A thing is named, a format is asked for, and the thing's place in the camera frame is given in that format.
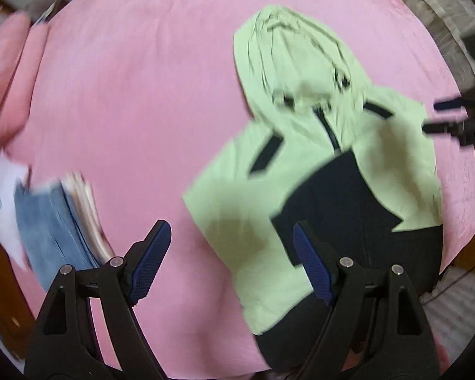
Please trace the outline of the folded beige pink clothes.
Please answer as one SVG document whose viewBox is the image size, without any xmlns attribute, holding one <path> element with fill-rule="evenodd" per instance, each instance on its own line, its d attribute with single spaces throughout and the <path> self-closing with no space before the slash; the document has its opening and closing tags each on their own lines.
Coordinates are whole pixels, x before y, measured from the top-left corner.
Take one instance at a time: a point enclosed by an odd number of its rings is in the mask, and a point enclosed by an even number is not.
<svg viewBox="0 0 475 380">
<path fill-rule="evenodd" d="M 62 185 L 64 191 L 72 197 L 77 219 L 82 226 L 82 233 L 90 252 L 100 264 L 107 263 L 115 252 L 100 224 L 90 184 L 80 173 L 69 173 L 62 180 Z"/>
</svg>

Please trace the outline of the pink bed blanket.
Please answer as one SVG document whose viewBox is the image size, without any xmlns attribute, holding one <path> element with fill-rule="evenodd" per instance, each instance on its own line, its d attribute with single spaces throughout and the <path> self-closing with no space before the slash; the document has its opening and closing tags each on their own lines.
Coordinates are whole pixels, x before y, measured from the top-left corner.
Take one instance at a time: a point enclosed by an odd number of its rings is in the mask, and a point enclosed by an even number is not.
<svg viewBox="0 0 475 380">
<path fill-rule="evenodd" d="M 426 106 L 457 94 L 402 0 L 72 0 L 50 23 L 30 116 L 8 149 L 33 184 L 82 173 L 118 255 L 157 220 L 170 223 L 170 249 L 135 314 L 172 378 L 267 367 L 182 194 L 248 121 L 233 36 L 270 4 L 327 24 L 378 85 Z"/>
</svg>

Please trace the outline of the folded blue jeans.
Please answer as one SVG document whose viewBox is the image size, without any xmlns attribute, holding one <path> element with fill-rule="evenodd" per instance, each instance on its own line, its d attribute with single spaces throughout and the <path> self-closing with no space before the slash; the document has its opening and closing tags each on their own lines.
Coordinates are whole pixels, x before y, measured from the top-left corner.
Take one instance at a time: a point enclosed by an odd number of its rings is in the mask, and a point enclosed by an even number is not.
<svg viewBox="0 0 475 380">
<path fill-rule="evenodd" d="M 18 184 L 14 205 L 24 251 L 43 290 L 49 290 L 64 265 L 76 270 L 100 266 L 87 242 L 73 198 L 61 183 L 42 190 L 29 190 Z"/>
</svg>

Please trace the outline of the pink pillow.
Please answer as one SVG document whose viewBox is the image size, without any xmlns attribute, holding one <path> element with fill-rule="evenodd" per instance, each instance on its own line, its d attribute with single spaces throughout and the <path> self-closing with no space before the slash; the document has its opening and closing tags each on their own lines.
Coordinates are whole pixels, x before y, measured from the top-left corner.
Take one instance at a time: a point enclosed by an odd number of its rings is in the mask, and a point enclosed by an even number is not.
<svg viewBox="0 0 475 380">
<path fill-rule="evenodd" d="M 0 149 L 24 128 L 49 25 L 33 25 L 22 11 L 0 25 Z"/>
</svg>

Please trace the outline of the brown wooden cabinet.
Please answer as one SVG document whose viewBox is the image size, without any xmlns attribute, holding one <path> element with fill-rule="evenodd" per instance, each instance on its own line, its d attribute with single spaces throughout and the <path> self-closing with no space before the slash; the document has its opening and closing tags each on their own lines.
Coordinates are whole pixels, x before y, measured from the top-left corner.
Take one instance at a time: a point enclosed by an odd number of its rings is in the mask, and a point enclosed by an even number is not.
<svg viewBox="0 0 475 380">
<path fill-rule="evenodd" d="M 35 317 L 0 245 L 0 339 L 13 358 L 25 358 L 34 324 Z"/>
</svg>

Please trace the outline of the white folded cloth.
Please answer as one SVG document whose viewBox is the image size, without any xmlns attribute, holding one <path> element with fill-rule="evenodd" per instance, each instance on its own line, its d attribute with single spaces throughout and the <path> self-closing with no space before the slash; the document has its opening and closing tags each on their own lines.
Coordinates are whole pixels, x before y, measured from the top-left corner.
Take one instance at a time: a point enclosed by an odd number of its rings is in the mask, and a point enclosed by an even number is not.
<svg viewBox="0 0 475 380">
<path fill-rule="evenodd" d="M 11 161 L 0 152 L 0 244 L 7 255 L 23 270 L 30 268 L 18 231 L 14 193 L 18 184 L 25 185 L 29 167 Z"/>
</svg>

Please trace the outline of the light green black hooded jacket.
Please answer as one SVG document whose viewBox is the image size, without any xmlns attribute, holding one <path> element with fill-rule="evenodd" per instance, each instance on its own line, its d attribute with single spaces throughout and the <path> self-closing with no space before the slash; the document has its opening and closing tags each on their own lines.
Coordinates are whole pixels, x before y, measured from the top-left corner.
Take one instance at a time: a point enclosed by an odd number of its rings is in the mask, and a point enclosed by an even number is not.
<svg viewBox="0 0 475 380">
<path fill-rule="evenodd" d="M 425 107 L 373 84 L 322 23 L 268 6 L 236 32 L 233 52 L 252 118 L 183 200 L 230 270 L 267 365 L 289 371 L 329 312 L 295 250 L 298 222 L 360 266 L 402 266 L 417 293 L 436 285 L 435 147 L 421 129 Z"/>
</svg>

